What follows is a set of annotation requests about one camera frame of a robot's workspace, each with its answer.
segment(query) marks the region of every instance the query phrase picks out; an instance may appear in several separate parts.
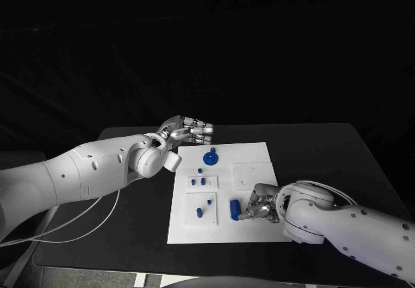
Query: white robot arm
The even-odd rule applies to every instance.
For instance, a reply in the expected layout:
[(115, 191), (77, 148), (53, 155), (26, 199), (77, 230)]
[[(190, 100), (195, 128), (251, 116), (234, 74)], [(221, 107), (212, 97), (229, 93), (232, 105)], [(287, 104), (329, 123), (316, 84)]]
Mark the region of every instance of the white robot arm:
[(322, 244), (327, 238), (347, 257), (415, 282), (415, 224), (359, 205), (336, 206), (329, 191), (339, 192), (310, 181), (284, 187), (257, 184), (239, 219), (284, 219), (283, 233), (296, 242)]
[(133, 181), (172, 172), (182, 141), (211, 144), (213, 126), (193, 118), (170, 118), (156, 133), (79, 145), (53, 159), (0, 171), (0, 241), (39, 212), (74, 201), (102, 197)]

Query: black table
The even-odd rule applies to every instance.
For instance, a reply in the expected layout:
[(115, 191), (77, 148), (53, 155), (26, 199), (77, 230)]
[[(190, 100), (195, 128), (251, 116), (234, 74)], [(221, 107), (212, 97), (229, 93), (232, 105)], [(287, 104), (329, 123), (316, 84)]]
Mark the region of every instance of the black table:
[[(157, 127), (108, 128), (100, 140), (154, 132)], [(363, 140), (349, 124), (215, 126), (213, 144), (267, 142), (280, 185), (322, 182), (356, 202), (411, 220)], [(330, 242), (167, 245), (175, 174), (163, 169), (121, 190), (111, 218), (85, 238), (66, 244), (41, 243), (35, 264), (177, 275), (236, 275), (290, 283), (359, 287), (407, 287), (405, 283), (343, 256)], [(45, 236), (66, 240), (105, 218), (115, 193), (68, 227)], [(51, 228), (65, 223), (94, 200), (58, 209)]]

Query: black background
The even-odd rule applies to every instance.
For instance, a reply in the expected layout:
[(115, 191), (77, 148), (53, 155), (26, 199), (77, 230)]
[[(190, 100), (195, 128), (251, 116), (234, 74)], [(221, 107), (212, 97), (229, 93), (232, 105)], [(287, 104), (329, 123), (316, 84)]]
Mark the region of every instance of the black background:
[(104, 128), (175, 115), (222, 125), (346, 122), (414, 215), (415, 23), (404, 3), (2, 4), (2, 149), (52, 158)]

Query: white cable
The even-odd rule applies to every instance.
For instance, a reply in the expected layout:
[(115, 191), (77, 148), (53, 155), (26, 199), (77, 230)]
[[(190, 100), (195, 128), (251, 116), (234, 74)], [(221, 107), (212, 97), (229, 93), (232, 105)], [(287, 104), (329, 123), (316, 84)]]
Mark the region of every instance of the white cable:
[(349, 202), (350, 205), (358, 205), (358, 202), (349, 197), (349, 195), (346, 193), (343, 193), (340, 190), (337, 190), (336, 188), (333, 188), (332, 186), (322, 184), (319, 182), (314, 182), (314, 181), (309, 181), (309, 180), (297, 181), (297, 183), (311, 183), (311, 184), (329, 189), (332, 192), (334, 192), (337, 195), (340, 195), (346, 199), (346, 201)]
[(9, 242), (4, 242), (0, 244), (0, 247), (4, 247), (4, 246), (10, 246), (10, 245), (15, 245), (15, 244), (19, 244), (22, 242), (26, 242), (26, 241), (38, 241), (38, 242), (48, 242), (48, 243), (66, 243), (66, 242), (71, 242), (71, 241), (75, 241), (78, 239), (81, 239), (82, 237), (85, 237), (87, 235), (90, 235), (98, 228), (100, 226), (104, 224), (104, 222), (107, 221), (114, 209), (115, 209), (115, 206), (117, 206), (117, 201), (118, 201), (118, 197), (120, 197), (120, 191), (118, 191), (118, 195), (117, 195), (117, 200), (115, 200), (115, 203), (114, 203), (114, 207), (113, 207), (113, 210), (107, 216), (107, 218), (104, 219), (102, 223), (95, 227), (95, 229), (88, 232), (84, 236), (78, 237), (77, 239), (72, 239), (72, 240), (68, 240), (68, 241), (59, 241), (59, 242), (53, 242), (53, 241), (46, 241), (46, 240), (39, 240), (39, 239), (35, 239), (41, 236), (45, 236), (46, 234), (52, 233), (53, 231), (56, 231), (58, 229), (61, 229), (62, 227), (65, 227), (68, 224), (71, 224), (90, 210), (91, 208), (95, 206), (95, 204), (98, 203), (98, 201), (102, 199), (102, 197), (98, 198), (98, 200), (94, 202), (94, 204), (90, 206), (90, 208), (71, 220), (68, 221), (66, 223), (64, 223), (61, 226), (58, 226), (56, 228), (53, 228), (52, 230), (49, 230), (48, 232), (33, 236), (33, 237), (29, 237), (26, 239), (17, 239), (17, 240), (13, 240), (13, 241), (9, 241)]

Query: blue object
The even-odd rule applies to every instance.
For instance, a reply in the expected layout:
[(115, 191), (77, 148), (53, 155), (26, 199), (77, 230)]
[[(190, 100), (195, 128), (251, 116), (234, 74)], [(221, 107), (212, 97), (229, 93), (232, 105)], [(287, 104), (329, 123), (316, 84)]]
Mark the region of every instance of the blue object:
[(211, 152), (208, 152), (203, 156), (203, 162), (206, 165), (215, 165), (218, 163), (219, 157), (215, 152), (215, 148), (211, 148)]
[(241, 214), (241, 203), (239, 200), (231, 201), (231, 218), (238, 221), (238, 216)]
[(202, 216), (203, 216), (202, 209), (198, 208), (198, 209), (196, 209), (196, 212), (198, 212), (198, 217), (202, 218)]

